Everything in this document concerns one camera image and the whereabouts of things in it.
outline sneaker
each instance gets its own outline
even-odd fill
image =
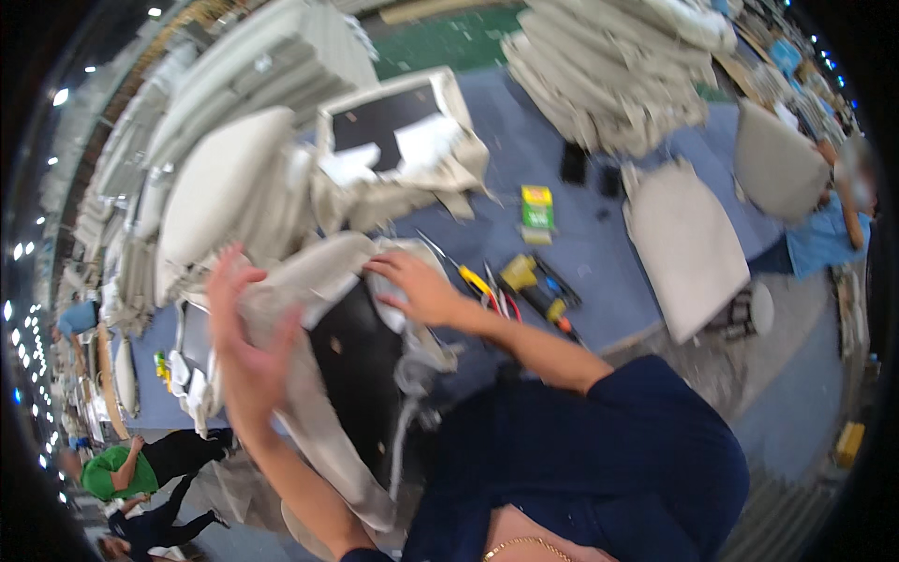
[[[215,507],[213,507],[212,509],[210,509],[210,511],[212,512],[212,516],[215,518],[215,522],[216,522],[216,523],[218,523],[219,525],[221,525],[221,526],[224,527],[225,529],[230,529],[230,528],[231,528],[231,525],[229,525],[228,522],[225,521],[225,518],[222,517],[222,514],[218,512],[218,509],[216,509]]]

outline light blue shirt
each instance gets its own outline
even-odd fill
[[[842,216],[837,192],[831,190],[831,200],[809,215],[803,224],[787,230],[787,249],[798,279],[828,265],[856,262],[868,252],[871,239],[871,217],[858,213],[865,244],[860,250],[852,247],[849,231]]]
[[[57,328],[66,337],[81,334],[97,325],[97,315],[93,311],[93,301],[86,300],[69,307],[59,315]]]

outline hand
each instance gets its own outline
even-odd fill
[[[396,297],[378,295],[378,300],[428,326],[452,326],[475,302],[463,297],[432,267],[407,252],[375,255],[362,268],[387,277],[409,299],[403,302]]]
[[[262,281],[266,273],[240,265],[241,250],[240,245],[227,248],[209,276],[209,328],[229,417],[236,425],[248,422],[261,427],[268,426],[272,411],[283,405],[290,357],[302,332],[300,310],[284,313],[272,332],[274,337],[268,349],[258,349],[246,341],[237,300],[247,285]]]

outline gray fabric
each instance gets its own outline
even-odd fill
[[[773,217],[799,221],[818,204],[830,166],[812,142],[776,115],[743,99],[734,178]]]

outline cushion pile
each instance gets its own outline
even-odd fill
[[[529,0],[503,41],[509,72],[569,142],[642,156],[708,112],[693,82],[716,84],[731,52],[723,15],[680,0]]]

